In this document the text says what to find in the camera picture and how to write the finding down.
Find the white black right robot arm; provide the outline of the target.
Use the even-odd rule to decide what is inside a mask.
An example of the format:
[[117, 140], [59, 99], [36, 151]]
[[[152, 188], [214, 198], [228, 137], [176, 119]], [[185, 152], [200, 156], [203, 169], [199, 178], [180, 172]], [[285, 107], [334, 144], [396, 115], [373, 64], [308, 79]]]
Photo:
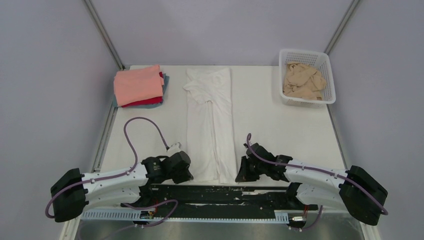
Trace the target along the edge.
[[328, 169], [308, 165], [288, 155], [273, 155], [258, 143], [246, 143], [236, 182], [255, 182], [265, 175], [289, 184], [286, 204], [292, 209], [301, 205], [319, 205], [346, 210], [356, 220], [376, 226], [388, 215], [384, 204], [388, 191], [365, 169]]

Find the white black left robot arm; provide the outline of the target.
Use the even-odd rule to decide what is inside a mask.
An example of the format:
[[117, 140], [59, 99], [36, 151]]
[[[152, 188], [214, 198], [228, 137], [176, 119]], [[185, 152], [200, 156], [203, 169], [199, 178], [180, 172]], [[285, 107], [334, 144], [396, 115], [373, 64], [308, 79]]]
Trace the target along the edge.
[[68, 170], [51, 188], [53, 219], [66, 222], [84, 211], [115, 204], [137, 203], [149, 206], [153, 193], [144, 186], [172, 180], [175, 184], [193, 179], [191, 159], [184, 151], [171, 156], [148, 157], [135, 167], [104, 173], [81, 173]]

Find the white t-shirt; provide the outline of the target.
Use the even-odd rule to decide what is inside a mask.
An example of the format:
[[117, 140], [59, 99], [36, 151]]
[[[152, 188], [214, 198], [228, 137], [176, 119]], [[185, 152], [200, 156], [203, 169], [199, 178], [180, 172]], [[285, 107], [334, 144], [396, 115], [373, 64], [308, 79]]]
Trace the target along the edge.
[[238, 173], [230, 69], [187, 69], [187, 151], [196, 182], [232, 185]]

